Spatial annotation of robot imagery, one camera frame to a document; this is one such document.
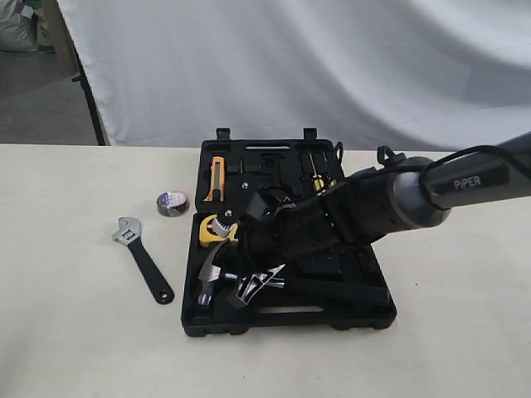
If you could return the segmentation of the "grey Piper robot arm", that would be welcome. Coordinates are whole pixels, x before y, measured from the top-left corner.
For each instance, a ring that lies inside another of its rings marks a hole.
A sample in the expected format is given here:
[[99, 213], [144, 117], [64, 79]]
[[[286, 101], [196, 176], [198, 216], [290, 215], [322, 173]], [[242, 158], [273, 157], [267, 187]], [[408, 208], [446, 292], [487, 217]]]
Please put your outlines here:
[[237, 280], [236, 306], [248, 306], [292, 260], [436, 227], [455, 207], [530, 194], [529, 133], [436, 161], [385, 146], [378, 154], [379, 169], [363, 169], [309, 198], [278, 201], [241, 217], [238, 250], [247, 269]]

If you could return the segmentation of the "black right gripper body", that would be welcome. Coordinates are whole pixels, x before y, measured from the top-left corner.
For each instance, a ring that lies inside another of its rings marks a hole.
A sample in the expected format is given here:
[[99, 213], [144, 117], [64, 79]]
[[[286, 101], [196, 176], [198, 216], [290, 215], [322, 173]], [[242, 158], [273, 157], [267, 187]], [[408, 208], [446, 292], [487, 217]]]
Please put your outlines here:
[[340, 246], [369, 245], [373, 235], [362, 228], [357, 198], [351, 182], [297, 201], [276, 187], [260, 189], [241, 215], [240, 252], [257, 272]]

